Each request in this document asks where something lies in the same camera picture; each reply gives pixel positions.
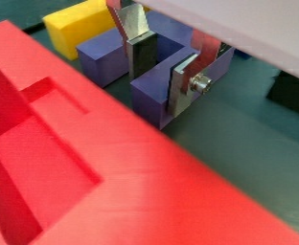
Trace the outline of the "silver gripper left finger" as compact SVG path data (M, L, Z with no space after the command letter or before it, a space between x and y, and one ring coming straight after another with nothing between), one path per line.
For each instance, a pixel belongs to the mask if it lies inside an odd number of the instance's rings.
M157 62L157 34L149 30L142 6L133 0L105 0L129 61L129 77L138 78Z

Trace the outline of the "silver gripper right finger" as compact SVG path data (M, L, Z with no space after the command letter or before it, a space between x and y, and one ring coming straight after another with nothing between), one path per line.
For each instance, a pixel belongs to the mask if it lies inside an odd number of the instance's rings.
M204 94L212 84L205 68L215 61L221 41L193 30L191 46L199 53L189 54L172 68L166 113L176 118L192 103L193 93Z

